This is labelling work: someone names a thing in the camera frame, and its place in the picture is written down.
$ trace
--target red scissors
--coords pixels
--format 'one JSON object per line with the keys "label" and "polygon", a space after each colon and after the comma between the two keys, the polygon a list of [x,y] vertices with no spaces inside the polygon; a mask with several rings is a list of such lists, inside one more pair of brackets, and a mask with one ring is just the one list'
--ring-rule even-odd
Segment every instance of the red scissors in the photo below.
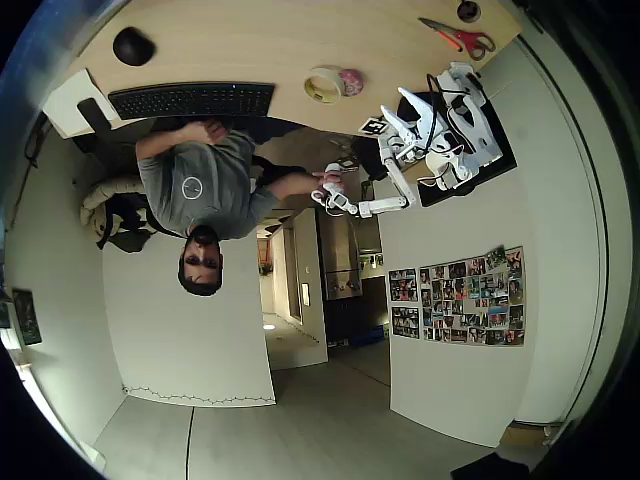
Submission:
{"label": "red scissors", "polygon": [[493,43],[493,40],[482,32],[465,32],[426,18],[418,18],[418,20],[439,33],[448,33],[460,40],[473,60],[482,60],[487,52],[494,52],[496,49],[496,44]]}

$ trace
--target t-shirt logo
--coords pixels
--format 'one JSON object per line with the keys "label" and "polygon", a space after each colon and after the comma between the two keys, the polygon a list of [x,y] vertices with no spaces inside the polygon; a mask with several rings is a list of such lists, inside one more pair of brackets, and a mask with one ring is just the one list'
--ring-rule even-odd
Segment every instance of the t-shirt logo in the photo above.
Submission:
{"label": "t-shirt logo", "polygon": [[187,200],[195,200],[202,195],[202,182],[196,177],[187,177],[182,182],[182,195]]}

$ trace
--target dark hair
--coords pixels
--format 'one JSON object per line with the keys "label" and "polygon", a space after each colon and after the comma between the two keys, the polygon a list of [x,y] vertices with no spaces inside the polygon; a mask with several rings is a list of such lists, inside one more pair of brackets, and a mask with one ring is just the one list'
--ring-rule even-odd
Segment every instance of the dark hair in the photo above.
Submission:
{"label": "dark hair", "polygon": [[184,254],[180,255],[178,261],[178,281],[180,285],[189,292],[191,295],[198,295],[200,297],[210,297],[216,293],[222,286],[222,268],[219,270],[218,280],[213,283],[196,283],[191,280],[187,280],[184,276]]}

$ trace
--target gray t-shirt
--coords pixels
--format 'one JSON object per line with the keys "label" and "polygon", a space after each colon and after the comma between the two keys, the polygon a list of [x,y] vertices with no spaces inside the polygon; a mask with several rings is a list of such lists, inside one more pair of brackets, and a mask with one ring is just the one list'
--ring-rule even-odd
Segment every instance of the gray t-shirt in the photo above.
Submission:
{"label": "gray t-shirt", "polygon": [[220,240],[247,236],[278,203],[262,187],[251,192],[251,138],[231,131],[219,144],[186,142],[138,162],[154,216],[167,230],[187,235],[209,225]]}

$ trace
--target computer mouse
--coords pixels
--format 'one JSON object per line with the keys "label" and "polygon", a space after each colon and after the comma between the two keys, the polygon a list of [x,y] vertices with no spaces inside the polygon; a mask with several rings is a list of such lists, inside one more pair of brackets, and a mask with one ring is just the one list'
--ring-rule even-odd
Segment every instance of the computer mouse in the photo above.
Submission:
{"label": "computer mouse", "polygon": [[132,67],[144,65],[155,52],[155,44],[134,27],[125,28],[113,39],[113,53],[122,63]]}

